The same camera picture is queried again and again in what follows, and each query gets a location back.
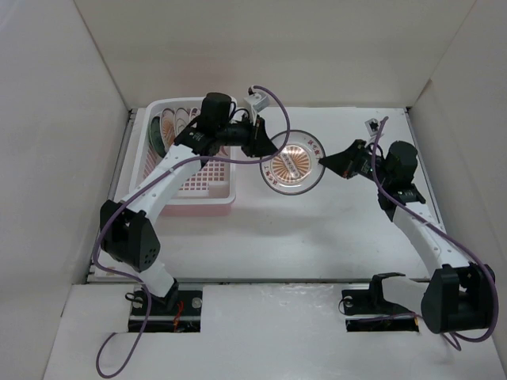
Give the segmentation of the orange sunburst plate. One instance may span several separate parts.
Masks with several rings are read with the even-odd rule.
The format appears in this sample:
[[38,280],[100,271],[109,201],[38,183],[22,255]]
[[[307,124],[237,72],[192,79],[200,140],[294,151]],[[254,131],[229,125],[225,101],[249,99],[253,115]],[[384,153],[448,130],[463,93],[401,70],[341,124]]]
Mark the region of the orange sunburst plate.
[[285,196],[298,196],[316,187],[325,167],[319,163],[326,152],[321,142],[302,130],[291,130],[284,149],[270,161],[260,164],[265,183]]
[[175,140],[174,111],[165,108],[160,115],[160,133],[162,142],[166,149],[169,149]]

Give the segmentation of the white plate quatrefoil motif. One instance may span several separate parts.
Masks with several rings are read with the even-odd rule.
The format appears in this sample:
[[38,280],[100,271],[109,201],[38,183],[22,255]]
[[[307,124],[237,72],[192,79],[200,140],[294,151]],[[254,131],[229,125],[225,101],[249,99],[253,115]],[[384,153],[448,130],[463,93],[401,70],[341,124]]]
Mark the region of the white plate quatrefoil motif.
[[178,136],[189,123],[189,111],[186,108],[178,108],[174,114],[174,133]]

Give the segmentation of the small blue patterned plate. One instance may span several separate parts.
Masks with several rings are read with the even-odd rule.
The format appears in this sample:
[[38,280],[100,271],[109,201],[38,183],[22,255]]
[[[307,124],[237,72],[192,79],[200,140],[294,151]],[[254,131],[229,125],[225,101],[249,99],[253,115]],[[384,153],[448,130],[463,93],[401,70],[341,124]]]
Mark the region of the small blue patterned plate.
[[153,148],[154,152],[160,157],[164,158],[166,156],[166,148],[164,145],[163,137],[160,130],[160,117],[155,116],[148,129],[148,138],[150,141],[150,145]]

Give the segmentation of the green red rimmed plate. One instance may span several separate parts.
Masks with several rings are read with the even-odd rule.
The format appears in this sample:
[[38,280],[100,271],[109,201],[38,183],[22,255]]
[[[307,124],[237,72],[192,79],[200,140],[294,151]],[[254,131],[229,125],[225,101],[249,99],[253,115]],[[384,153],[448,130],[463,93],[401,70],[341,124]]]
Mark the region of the green red rimmed plate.
[[192,121],[197,118],[200,114],[200,109],[198,107],[193,107],[189,111],[189,122],[192,123]]

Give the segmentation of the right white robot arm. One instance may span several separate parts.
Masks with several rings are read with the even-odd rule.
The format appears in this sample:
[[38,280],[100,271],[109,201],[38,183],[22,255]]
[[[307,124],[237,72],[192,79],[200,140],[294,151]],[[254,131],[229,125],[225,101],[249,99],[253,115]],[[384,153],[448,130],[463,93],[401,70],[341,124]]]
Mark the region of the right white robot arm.
[[319,164],[342,178],[360,175],[375,183],[380,208],[408,238],[431,278],[423,287],[400,274],[387,279],[376,275],[366,292],[368,306],[377,312],[402,306],[420,313],[433,333],[459,335],[484,329],[487,339],[499,312],[493,270],[435,224],[413,183],[416,148],[396,141],[387,156],[377,149],[376,143],[358,139],[346,150],[321,158]]

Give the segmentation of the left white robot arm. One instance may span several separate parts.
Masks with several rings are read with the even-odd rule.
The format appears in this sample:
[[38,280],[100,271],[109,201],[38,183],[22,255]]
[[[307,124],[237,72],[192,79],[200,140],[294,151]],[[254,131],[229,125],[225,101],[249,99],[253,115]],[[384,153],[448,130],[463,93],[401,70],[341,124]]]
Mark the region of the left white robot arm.
[[245,99],[247,113],[235,120],[231,97],[208,93],[200,114],[176,136],[140,188],[119,202],[108,200],[102,205],[96,249],[131,269],[126,277],[144,287],[158,313],[168,314],[177,305],[177,281],[158,258],[161,244],[154,224],[162,209],[209,161],[220,161],[218,153],[223,146],[240,148],[248,164],[262,163],[279,154],[280,148],[268,137],[259,115],[275,99],[265,87],[250,87]]

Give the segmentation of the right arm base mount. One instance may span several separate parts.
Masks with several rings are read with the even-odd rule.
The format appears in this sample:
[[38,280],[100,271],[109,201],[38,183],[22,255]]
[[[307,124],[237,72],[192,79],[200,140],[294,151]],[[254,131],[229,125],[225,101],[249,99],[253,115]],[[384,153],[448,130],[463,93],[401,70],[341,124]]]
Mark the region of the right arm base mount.
[[406,279],[406,276],[398,272],[381,273],[372,277],[367,288],[341,291],[339,304],[343,306],[348,333],[419,332],[413,311],[384,298],[386,279]]

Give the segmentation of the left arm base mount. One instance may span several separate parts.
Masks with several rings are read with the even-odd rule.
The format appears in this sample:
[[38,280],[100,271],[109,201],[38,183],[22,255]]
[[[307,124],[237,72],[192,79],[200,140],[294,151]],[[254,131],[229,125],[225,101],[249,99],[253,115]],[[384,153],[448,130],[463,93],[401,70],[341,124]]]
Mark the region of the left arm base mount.
[[[128,331],[138,333],[147,312],[147,295],[141,289],[125,294],[131,303]],[[145,333],[199,333],[203,307],[203,287],[183,284],[169,301],[151,296],[151,311],[145,323]]]

